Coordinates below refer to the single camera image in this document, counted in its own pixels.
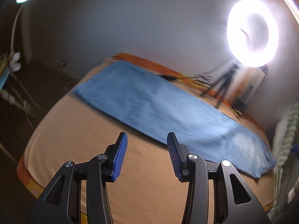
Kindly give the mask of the green white patterned blanket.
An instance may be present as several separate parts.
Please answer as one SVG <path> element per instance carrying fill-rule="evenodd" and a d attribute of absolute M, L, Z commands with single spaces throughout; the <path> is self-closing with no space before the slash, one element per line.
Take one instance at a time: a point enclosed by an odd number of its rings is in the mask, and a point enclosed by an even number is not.
<path fill-rule="evenodd" d="M 276 160 L 275 197 L 268 217 L 271 223 L 277 223 L 298 197 L 298 101 L 293 103 L 277 123 L 272 153 Z"/>

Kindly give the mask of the beige blanket on bed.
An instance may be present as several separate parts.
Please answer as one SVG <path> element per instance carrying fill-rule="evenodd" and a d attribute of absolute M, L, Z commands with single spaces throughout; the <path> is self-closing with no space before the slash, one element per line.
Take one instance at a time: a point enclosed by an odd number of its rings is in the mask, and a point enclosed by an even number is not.
<path fill-rule="evenodd" d="M 269 223 L 275 159 L 256 126 L 152 66 L 109 59 L 41 121 L 27 223 Z"/>

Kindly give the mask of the orange floral bed sheet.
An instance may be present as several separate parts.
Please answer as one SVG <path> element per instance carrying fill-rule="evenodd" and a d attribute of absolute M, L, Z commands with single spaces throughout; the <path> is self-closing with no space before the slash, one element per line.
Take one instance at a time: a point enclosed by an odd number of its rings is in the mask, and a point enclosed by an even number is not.
<path fill-rule="evenodd" d="M 115 57 L 105 59 L 101 65 L 88 72 L 79 83 L 84 83 L 105 67 L 122 59 L 154 74 L 183 76 L 157 63 L 119 53 Z M 247 115 L 238 118 L 229 104 L 230 102 L 225 99 L 219 110 L 256 133 L 270 148 L 264 129 Z M 71 157 L 76 163 L 84 162 L 87 157 L 95 153 L 95 150 L 104 150 L 104 143 L 108 144 L 108 140 L 115 139 L 113 136 L 118 136 L 120 131 L 126 131 L 125 128 L 126 125 L 92 109 L 71 92 L 67 93 L 53 106 L 34 131 L 17 165 L 17 176 L 37 199 L 44 190 L 43 187 L 54 176 L 54 171 L 60 168 L 64 160 L 67 160 L 66 157 Z M 160 155 L 166 154 L 166 150 L 163 149 L 166 145 L 143 136 L 131 128 L 128 128 L 128 132 L 131 132 L 127 134 L 129 140 L 132 140 L 129 143 L 128 160 L 132 158 L 133 152 L 140 149 L 153 150 Z M 268 211 L 274 204 L 274 171 L 268 171 L 258 180 L 244 173 L 241 175 L 265 211 Z"/>

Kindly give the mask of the small black tripod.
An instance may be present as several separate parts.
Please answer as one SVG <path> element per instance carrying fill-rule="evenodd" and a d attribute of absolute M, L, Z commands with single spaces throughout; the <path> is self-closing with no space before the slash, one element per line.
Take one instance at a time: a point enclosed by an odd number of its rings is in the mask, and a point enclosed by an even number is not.
<path fill-rule="evenodd" d="M 212 91 L 212 89 L 219 84 L 221 81 L 223 82 L 221 86 L 219 87 L 218 91 L 216 94 L 213 96 L 214 99 L 217 98 L 218 95 L 220 95 L 221 91 L 223 92 L 220 96 L 220 99 L 217 100 L 217 104 L 214 106 L 215 108 L 218 108 L 223 101 L 224 97 L 226 96 L 227 90 L 233 80 L 234 75 L 237 73 L 237 71 L 240 69 L 241 63 L 240 62 L 234 62 L 231 68 L 223 74 L 220 78 L 216 80 L 216 82 L 212 83 L 212 85 L 206 89 L 200 97 L 203 97 L 205 95 L 208 95 L 209 92 Z"/>

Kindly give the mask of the folded silver tripod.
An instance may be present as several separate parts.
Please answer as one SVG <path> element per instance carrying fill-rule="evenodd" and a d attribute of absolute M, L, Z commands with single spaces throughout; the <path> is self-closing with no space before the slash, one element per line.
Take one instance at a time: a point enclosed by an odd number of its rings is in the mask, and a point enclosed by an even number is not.
<path fill-rule="evenodd" d="M 259 88 L 268 72 L 268 66 L 248 67 L 242 81 L 234 91 L 232 109 L 238 114 L 242 114 L 248 107 L 250 100 Z"/>

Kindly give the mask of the light blue denim pants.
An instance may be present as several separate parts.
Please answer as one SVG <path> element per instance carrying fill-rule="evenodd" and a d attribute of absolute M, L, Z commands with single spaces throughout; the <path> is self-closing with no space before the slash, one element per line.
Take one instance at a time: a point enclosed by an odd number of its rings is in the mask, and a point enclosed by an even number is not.
<path fill-rule="evenodd" d="M 272 170 L 276 160 L 253 131 L 176 87 L 127 61 L 117 61 L 79 84 L 74 95 L 87 105 L 165 144 L 178 141 L 207 161 L 230 161 L 253 178 Z"/>

